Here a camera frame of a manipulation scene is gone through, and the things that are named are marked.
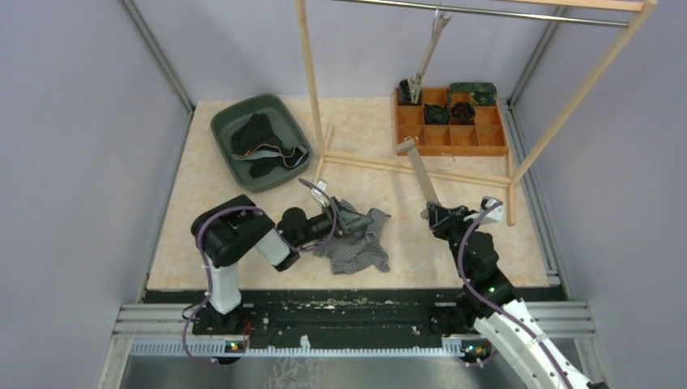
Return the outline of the grey striped underwear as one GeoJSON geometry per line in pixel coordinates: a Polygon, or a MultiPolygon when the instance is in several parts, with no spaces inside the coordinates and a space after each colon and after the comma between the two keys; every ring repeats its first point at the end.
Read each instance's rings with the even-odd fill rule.
{"type": "Polygon", "coordinates": [[[389,272],[389,255],[382,247],[382,229],[391,218],[377,208],[370,208],[366,214],[373,223],[364,229],[343,237],[334,237],[324,247],[316,248],[313,254],[327,257],[335,275],[354,274],[374,266],[380,272],[389,272]]]}

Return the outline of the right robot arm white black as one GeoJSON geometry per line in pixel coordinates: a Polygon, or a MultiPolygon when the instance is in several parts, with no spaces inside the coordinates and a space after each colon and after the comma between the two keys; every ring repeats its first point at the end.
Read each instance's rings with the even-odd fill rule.
{"type": "Polygon", "coordinates": [[[578,370],[537,324],[526,302],[499,268],[493,236],[479,230],[501,221],[502,201],[482,198],[480,207],[444,207],[428,202],[424,218],[432,235],[447,242],[463,295],[456,323],[483,336],[528,388],[606,388],[578,370]]]}

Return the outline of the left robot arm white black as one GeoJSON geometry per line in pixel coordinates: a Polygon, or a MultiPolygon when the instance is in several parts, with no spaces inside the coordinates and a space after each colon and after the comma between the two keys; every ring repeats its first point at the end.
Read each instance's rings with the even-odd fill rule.
{"type": "Polygon", "coordinates": [[[258,252],[275,270],[286,271],[301,253],[325,249],[372,223],[371,216],[338,199],[313,217],[291,207],[279,222],[243,194],[204,212],[190,228],[208,277],[205,300],[190,320],[192,332],[230,336],[245,329],[248,317],[242,308],[238,263],[250,251],[258,252]]]}

